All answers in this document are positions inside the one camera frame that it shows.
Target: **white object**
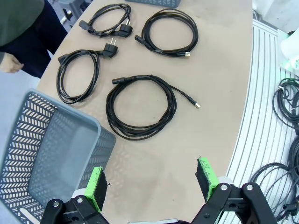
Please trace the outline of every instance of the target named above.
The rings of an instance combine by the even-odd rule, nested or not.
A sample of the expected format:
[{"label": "white object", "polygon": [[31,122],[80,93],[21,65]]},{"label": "white object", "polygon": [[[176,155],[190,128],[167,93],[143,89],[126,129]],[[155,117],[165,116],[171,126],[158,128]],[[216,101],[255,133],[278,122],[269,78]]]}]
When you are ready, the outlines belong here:
[{"label": "white object", "polygon": [[281,42],[281,51],[290,62],[290,66],[299,71],[299,28]]},{"label": "white object", "polygon": [[86,191],[86,188],[80,188],[80,189],[75,190],[73,195],[72,195],[72,198],[77,197],[79,195],[84,195],[85,191]]},{"label": "white object", "polygon": [[230,179],[227,176],[218,176],[217,179],[219,180],[220,183],[228,183],[228,184],[233,184],[232,179]]},{"label": "white object", "polygon": [[253,9],[254,11],[257,10],[257,5],[256,5],[256,2],[255,2],[255,1],[252,1],[252,9]]}]

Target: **beige table surface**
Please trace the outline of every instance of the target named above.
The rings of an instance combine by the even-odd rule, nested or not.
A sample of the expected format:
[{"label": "beige table surface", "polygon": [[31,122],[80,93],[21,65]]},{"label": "beige table surface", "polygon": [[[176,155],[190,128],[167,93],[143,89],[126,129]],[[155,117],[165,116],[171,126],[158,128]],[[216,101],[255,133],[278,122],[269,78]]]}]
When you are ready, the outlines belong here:
[{"label": "beige table surface", "polygon": [[[113,3],[94,0],[81,19],[89,21],[101,7]],[[105,173],[110,182],[103,215],[112,224],[178,218],[191,221],[204,203],[195,172],[196,159],[208,157],[217,175],[225,175],[239,132],[250,71],[252,4],[245,0],[182,0],[178,9],[193,17],[199,42],[190,58],[170,58],[148,51],[134,40],[146,20],[160,7],[129,3],[133,33],[116,37],[112,59],[101,58],[94,93],[73,107],[96,117],[111,130],[105,112],[112,79],[153,74],[185,91],[201,105],[196,109],[175,92],[178,109],[173,120],[156,136],[143,141],[116,137]],[[123,15],[115,10],[96,21],[95,29],[114,25]],[[192,32],[182,22],[164,19],[152,26],[151,36],[164,49],[183,47]],[[111,38],[97,38],[78,26],[71,29],[47,67],[38,90],[56,99],[56,76],[62,54],[77,49],[102,50]],[[89,57],[72,63],[65,77],[69,94],[79,94],[93,73]],[[164,92],[139,81],[118,97],[116,113],[132,125],[157,122],[167,107]]]}]

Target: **black cable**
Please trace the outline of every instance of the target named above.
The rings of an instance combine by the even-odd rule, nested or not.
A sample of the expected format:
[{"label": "black cable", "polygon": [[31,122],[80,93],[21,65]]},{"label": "black cable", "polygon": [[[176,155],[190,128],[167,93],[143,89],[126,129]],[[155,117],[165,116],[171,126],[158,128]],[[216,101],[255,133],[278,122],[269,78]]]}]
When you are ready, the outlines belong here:
[{"label": "black cable", "polygon": [[[57,72],[56,88],[57,88],[58,96],[62,100],[62,102],[66,104],[74,104],[76,102],[84,100],[92,93],[93,88],[95,87],[95,84],[100,74],[100,56],[111,58],[117,52],[118,47],[115,46],[115,42],[114,44],[112,44],[112,42],[113,42],[113,38],[110,44],[106,43],[104,50],[97,50],[97,51],[76,50],[70,54],[66,54],[58,58],[58,61],[60,62],[60,66]],[[64,88],[64,75],[67,66],[76,58],[84,55],[90,56],[93,60],[94,71],[93,71],[92,80],[90,81],[90,84],[88,85],[84,93],[78,96],[70,96]]]},{"label": "black cable", "polygon": [[[172,18],[172,19],[180,20],[180,21],[184,22],[188,27],[190,27],[190,29],[193,32],[193,38],[192,38],[191,43],[184,48],[179,48],[179,49],[174,49],[174,50],[163,50],[163,49],[158,48],[151,41],[150,28],[155,21],[162,19],[162,18]],[[197,30],[195,21],[190,16],[188,16],[186,13],[183,13],[182,11],[179,11],[179,10],[173,9],[173,8],[166,8],[166,9],[163,9],[163,10],[155,13],[152,17],[150,17],[146,21],[146,23],[142,29],[141,37],[138,35],[135,36],[135,40],[137,40],[139,43],[143,44],[150,51],[154,51],[158,54],[171,56],[171,57],[190,56],[190,52],[197,44],[198,38],[199,38],[198,30]]]},{"label": "black cable", "polygon": [[[296,134],[299,135],[299,79],[284,78],[280,81],[278,89],[275,91],[272,99],[272,107],[277,118],[288,127],[296,130]],[[278,110],[274,106],[275,98],[277,99]]]},{"label": "black cable", "polygon": [[[67,94],[64,88],[64,75],[67,66],[76,58],[83,56],[83,55],[89,55],[92,60],[93,60],[93,65],[94,65],[94,71],[93,71],[93,78],[88,85],[87,89],[85,90],[84,93],[71,97],[70,95]],[[57,79],[56,79],[56,87],[57,87],[57,92],[59,98],[62,100],[62,102],[66,104],[74,104],[76,102],[79,102],[86,97],[88,97],[91,92],[93,91],[93,88],[98,80],[99,77],[99,72],[100,72],[100,58],[99,55],[93,51],[93,50],[76,50],[72,53],[70,53],[61,63],[58,73],[57,73]]]},{"label": "black cable", "polygon": [[299,178],[299,136],[297,136],[291,144],[289,156],[288,156],[288,167],[293,180]]},{"label": "black cable", "polygon": [[[111,28],[97,31],[93,28],[93,23],[96,21],[97,18],[99,18],[101,15],[110,12],[112,10],[116,9],[123,9],[125,11],[122,18],[119,20],[117,24],[112,26]],[[132,27],[130,26],[130,13],[131,13],[131,7],[128,4],[111,4],[104,6],[103,8],[99,9],[93,17],[90,19],[90,21],[87,23],[83,20],[80,21],[79,26],[87,30],[90,34],[99,36],[99,37],[105,37],[109,35],[117,35],[122,37],[128,37],[132,33]],[[122,24],[120,27],[120,30],[116,31],[116,29],[119,27],[121,23],[123,23],[125,20],[127,20],[126,24]]]},{"label": "black cable", "polygon": [[[262,182],[263,182],[263,180],[265,179],[265,177],[266,177],[268,174],[270,174],[270,173],[271,173],[273,170],[275,170],[275,169],[283,169],[283,170],[285,170],[285,171],[288,173],[288,175],[290,175],[290,177],[291,177],[291,179],[292,179],[292,184],[298,184],[298,180],[299,180],[299,179],[297,179],[297,181],[295,182],[295,180],[292,178],[292,175],[291,175],[291,169],[290,169],[288,166],[286,166],[286,165],[284,165],[284,164],[282,164],[282,163],[279,163],[279,162],[269,163],[269,164],[266,164],[266,165],[264,165],[263,167],[259,168],[259,169],[252,175],[252,177],[251,177],[251,179],[250,179],[249,182],[256,182],[257,179],[258,179],[258,177],[259,177],[263,172],[265,172],[267,169],[269,169],[269,168],[271,168],[271,167],[275,167],[275,168],[273,168],[272,170],[270,170],[270,171],[263,177],[263,179],[262,179],[262,181],[259,183],[259,185],[261,185]],[[278,179],[275,181],[275,183],[276,183],[279,179],[281,179],[282,177],[284,177],[284,176],[285,176],[285,175],[282,175],[280,178],[278,178]],[[268,188],[268,191],[269,191],[271,188],[273,188],[273,187],[274,187],[274,184],[271,185],[271,186]],[[296,202],[296,193],[297,193],[297,188],[296,188],[296,185],[295,185],[294,187],[291,187],[290,191],[287,193],[287,196],[285,197],[284,200],[282,200],[282,202],[283,202],[283,201],[286,201],[287,198],[289,197],[289,198],[290,198],[289,202],[290,202],[290,203],[295,203],[295,202]],[[282,210],[282,211],[279,213],[279,215],[276,216],[275,218],[276,218],[276,220],[279,222],[279,221],[281,221],[282,219],[288,217],[289,215],[290,215],[290,211]]]},{"label": "black cable", "polygon": [[[149,126],[132,126],[132,125],[125,124],[124,122],[122,122],[117,118],[114,112],[114,102],[118,94],[120,94],[120,92],[123,91],[130,84],[139,80],[150,80],[155,82],[164,90],[167,97],[168,106],[162,118],[157,123]],[[123,77],[123,78],[112,80],[112,84],[117,84],[117,86],[115,86],[107,96],[106,114],[107,114],[108,122],[112,130],[117,135],[127,140],[148,139],[153,135],[157,134],[159,131],[161,131],[171,121],[171,119],[173,118],[177,110],[177,101],[172,89],[178,91],[180,94],[186,97],[189,102],[191,102],[193,105],[199,108],[199,104],[194,99],[192,99],[191,97],[189,97],[187,94],[177,89],[176,87],[169,85],[167,82],[165,82],[163,79],[157,76],[145,75],[145,76],[132,76],[128,78]]]}]

